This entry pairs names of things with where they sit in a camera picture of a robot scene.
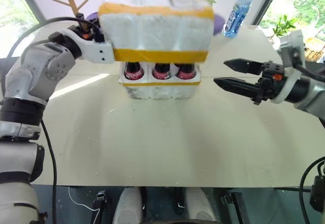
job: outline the bottle label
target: bottle label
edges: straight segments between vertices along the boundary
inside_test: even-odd
[[[239,7],[235,5],[233,11],[230,13],[230,17],[228,19],[227,25],[225,26],[224,30],[229,31],[232,29],[236,21],[236,18],[238,17],[238,14],[239,14]]]
[[[182,72],[182,71],[179,71],[179,73],[177,74],[177,77],[180,78],[180,79],[183,79],[183,80],[187,80],[187,79],[192,79],[196,76],[196,72],[193,71],[191,73],[185,73],[185,72]]]
[[[125,71],[124,74],[128,80],[138,80],[143,77],[143,70],[140,69],[135,73],[130,73],[130,72]]]
[[[246,13],[241,11],[241,9],[237,5],[235,5],[224,30],[229,31],[233,29],[235,33],[238,33],[238,30],[245,17]]]
[[[237,22],[237,25],[236,25],[236,27],[234,29],[234,32],[236,34],[238,33],[238,30],[239,30],[240,26],[242,25],[242,22],[244,21],[245,17],[246,17],[246,13],[242,13],[240,15],[240,17],[238,17],[238,22]]]
[[[156,79],[159,79],[159,80],[166,80],[171,77],[169,72],[160,73],[160,72],[157,72],[156,70],[153,70],[152,74]]]

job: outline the orange component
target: orange component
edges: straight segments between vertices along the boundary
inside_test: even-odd
[[[89,34],[84,34],[84,35],[82,35],[82,37],[83,37],[84,39],[89,39],[89,38],[90,38],[90,35],[89,35]]]
[[[272,77],[275,81],[281,81],[283,76],[281,74],[274,74]]]

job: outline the wooden coat rack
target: wooden coat rack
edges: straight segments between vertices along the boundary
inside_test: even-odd
[[[75,14],[75,16],[77,16],[77,14],[79,13],[79,10],[88,2],[88,0],[84,0],[80,6],[76,6],[76,2],[75,0],[68,0],[69,3],[60,1],[60,0],[53,0],[54,2],[58,2],[60,4],[66,5],[68,7],[71,7],[73,13]]]

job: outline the black robot arm segment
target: black robot arm segment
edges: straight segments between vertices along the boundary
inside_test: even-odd
[[[237,72],[254,75],[262,73],[262,77],[256,84],[250,84],[237,78],[214,79],[214,82],[222,89],[249,97],[256,105],[259,105],[262,101],[277,97],[287,80],[284,67],[271,61],[260,63],[244,59],[233,59],[225,61],[224,64]],[[297,80],[285,101],[291,103],[302,101],[308,92],[308,87],[309,80],[307,78],[302,77]]]

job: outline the yellow tape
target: yellow tape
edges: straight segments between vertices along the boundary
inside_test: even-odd
[[[124,87],[137,87],[137,86],[194,86],[199,85],[201,82],[193,83],[120,83]]]
[[[154,63],[195,63],[205,62],[209,51],[150,51],[114,49],[116,61]]]
[[[131,7],[122,4],[104,3],[99,9],[99,15],[103,14],[194,16],[214,20],[211,7],[204,7],[197,10],[178,10],[169,7]]]

